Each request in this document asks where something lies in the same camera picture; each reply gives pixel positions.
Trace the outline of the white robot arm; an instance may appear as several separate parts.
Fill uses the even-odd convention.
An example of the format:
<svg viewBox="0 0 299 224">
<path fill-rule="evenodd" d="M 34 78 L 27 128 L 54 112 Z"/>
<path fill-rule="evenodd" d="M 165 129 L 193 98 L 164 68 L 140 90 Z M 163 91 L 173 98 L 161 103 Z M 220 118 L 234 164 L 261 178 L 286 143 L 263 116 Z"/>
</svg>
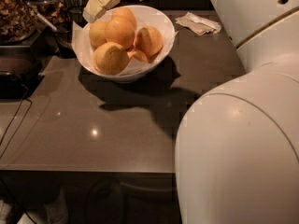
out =
<svg viewBox="0 0 299 224">
<path fill-rule="evenodd" d="M 182 223 L 299 224 L 299 0 L 210 1 L 246 73 L 158 112 Z"/>
</svg>

